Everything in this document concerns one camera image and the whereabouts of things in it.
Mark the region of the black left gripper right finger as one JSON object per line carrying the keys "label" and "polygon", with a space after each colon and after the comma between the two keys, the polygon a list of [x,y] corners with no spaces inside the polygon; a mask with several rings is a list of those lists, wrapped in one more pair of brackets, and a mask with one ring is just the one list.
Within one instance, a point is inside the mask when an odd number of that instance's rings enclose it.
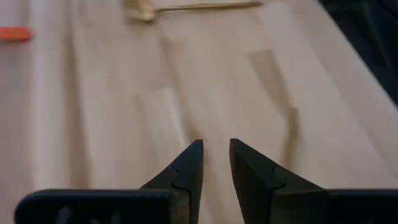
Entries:
{"label": "black left gripper right finger", "polygon": [[398,224],[398,189],[323,189],[239,139],[229,159],[245,224]]}

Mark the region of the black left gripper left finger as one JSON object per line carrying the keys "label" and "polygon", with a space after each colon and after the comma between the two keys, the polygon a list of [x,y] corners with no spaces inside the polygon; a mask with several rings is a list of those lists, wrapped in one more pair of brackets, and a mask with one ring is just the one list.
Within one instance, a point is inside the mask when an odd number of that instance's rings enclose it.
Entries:
{"label": "black left gripper left finger", "polygon": [[139,189],[48,189],[26,195],[15,224],[198,224],[203,141]]}

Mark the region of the gold spoon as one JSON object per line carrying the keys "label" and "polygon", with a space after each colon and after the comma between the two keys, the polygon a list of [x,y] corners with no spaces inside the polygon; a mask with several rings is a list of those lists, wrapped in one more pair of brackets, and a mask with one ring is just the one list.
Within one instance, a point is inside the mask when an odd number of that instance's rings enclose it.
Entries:
{"label": "gold spoon", "polygon": [[124,0],[126,14],[137,21],[155,21],[160,13],[167,11],[200,11],[200,10],[223,10],[259,7],[264,3],[260,1],[231,2],[231,3],[207,3],[207,4],[185,4],[167,7],[155,7],[151,0]]}

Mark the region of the orange-handled silver spoon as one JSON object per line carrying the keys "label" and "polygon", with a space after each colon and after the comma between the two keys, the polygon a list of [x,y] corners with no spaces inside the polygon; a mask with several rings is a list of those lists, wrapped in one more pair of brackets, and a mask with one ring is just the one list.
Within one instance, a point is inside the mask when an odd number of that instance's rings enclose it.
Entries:
{"label": "orange-handled silver spoon", "polygon": [[27,27],[0,26],[0,40],[27,41],[32,32]]}

